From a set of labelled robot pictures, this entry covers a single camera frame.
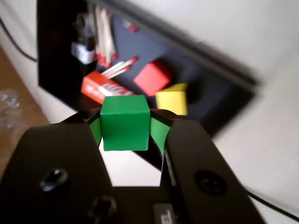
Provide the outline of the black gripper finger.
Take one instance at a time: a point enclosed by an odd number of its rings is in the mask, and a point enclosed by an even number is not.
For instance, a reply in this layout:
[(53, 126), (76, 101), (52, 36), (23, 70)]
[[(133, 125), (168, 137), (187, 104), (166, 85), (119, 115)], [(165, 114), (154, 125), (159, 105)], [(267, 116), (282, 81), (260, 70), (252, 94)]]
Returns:
[(174, 213), (180, 224), (262, 224), (249, 199), (202, 125), (167, 110), (151, 117), (169, 131), (164, 158), (172, 185)]
[(0, 182), (3, 224), (112, 224), (113, 197), (86, 120), (28, 129)]

